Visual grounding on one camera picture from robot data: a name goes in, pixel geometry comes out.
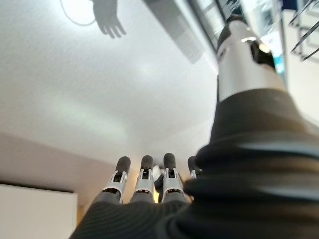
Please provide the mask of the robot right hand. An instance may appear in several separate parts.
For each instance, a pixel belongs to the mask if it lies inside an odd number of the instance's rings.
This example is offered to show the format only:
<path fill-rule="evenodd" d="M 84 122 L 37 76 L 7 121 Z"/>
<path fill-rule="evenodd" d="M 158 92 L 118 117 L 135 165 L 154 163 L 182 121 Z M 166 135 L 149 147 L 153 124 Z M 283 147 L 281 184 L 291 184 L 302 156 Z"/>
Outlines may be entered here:
<path fill-rule="evenodd" d="M 276 72 L 271 50 L 239 15 L 217 48 L 217 104 L 200 174 L 182 188 L 165 156 L 161 203 L 114 203 L 103 190 L 73 239 L 316 239 L 319 138 Z"/>

